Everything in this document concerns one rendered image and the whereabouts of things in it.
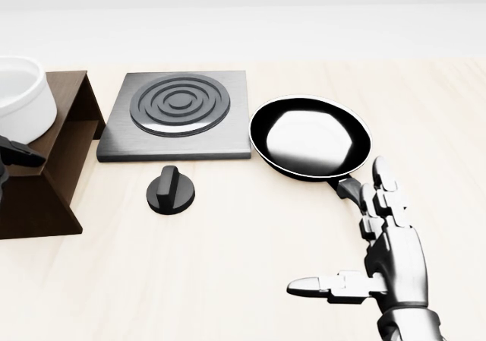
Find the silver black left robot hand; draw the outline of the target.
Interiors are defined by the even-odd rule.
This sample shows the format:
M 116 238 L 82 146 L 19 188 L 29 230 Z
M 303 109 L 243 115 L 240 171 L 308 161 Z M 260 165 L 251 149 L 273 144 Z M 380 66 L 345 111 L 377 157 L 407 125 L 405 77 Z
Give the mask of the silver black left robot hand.
M 6 166 L 19 165 L 26 167 L 39 167 L 46 158 L 26 144 L 11 141 L 0 135 L 0 199 L 3 195 L 3 187 L 8 180 Z

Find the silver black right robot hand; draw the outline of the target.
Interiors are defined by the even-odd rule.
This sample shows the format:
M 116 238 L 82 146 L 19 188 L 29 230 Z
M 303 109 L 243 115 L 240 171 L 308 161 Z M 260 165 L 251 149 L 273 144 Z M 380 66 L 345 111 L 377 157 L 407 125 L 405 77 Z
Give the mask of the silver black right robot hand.
M 290 295 L 326 298 L 335 304 L 361 304 L 375 298 L 382 312 L 428 306 L 428 274 L 421 242 L 406 219 L 406 203 L 382 157 L 372 167 L 372 184 L 341 179 L 336 192 L 361 211 L 361 236 L 368 241 L 366 272 L 341 270 L 335 276 L 307 277 L 287 286 Z

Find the brown wooden cabinet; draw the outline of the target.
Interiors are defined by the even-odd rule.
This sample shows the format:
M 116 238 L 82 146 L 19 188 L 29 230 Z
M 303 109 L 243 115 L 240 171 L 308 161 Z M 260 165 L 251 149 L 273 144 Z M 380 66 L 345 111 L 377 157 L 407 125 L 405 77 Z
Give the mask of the brown wooden cabinet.
M 0 204 L 0 239 L 76 235 L 70 208 L 92 141 L 106 126 L 85 71 L 46 75 L 57 106 L 52 127 L 30 143 L 45 157 L 40 167 L 9 166 Z

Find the white bowl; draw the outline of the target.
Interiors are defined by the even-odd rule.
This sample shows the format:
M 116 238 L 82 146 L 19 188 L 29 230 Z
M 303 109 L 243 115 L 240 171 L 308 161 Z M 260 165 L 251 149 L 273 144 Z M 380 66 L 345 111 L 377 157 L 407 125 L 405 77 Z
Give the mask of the white bowl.
M 29 144 L 53 125 L 57 107 L 41 64 L 0 55 L 0 136 Z

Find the black frying pan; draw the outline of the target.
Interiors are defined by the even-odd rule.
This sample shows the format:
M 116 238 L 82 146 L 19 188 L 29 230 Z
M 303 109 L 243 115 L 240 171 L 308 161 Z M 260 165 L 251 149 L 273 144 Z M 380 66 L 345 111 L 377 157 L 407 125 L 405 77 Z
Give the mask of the black frying pan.
M 320 96 L 281 96 L 255 110 L 248 133 L 256 152 L 277 172 L 327 182 L 340 198 L 360 204 L 361 183 L 351 173 L 366 163 L 373 141 L 350 108 Z

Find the round black stove knob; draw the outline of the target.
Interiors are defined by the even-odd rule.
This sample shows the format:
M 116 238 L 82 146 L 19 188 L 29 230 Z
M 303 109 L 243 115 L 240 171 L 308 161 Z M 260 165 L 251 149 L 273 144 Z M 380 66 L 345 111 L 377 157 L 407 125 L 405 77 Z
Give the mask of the round black stove knob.
M 174 215 L 188 209 L 195 199 L 192 180 L 176 166 L 164 166 L 146 192 L 149 207 L 156 213 Z

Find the flat dark stove plate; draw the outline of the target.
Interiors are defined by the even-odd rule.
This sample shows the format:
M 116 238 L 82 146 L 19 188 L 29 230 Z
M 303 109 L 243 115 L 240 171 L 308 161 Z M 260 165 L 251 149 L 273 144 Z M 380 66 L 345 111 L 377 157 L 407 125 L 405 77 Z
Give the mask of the flat dark stove plate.
M 244 71 L 128 73 L 96 156 L 101 163 L 248 159 Z

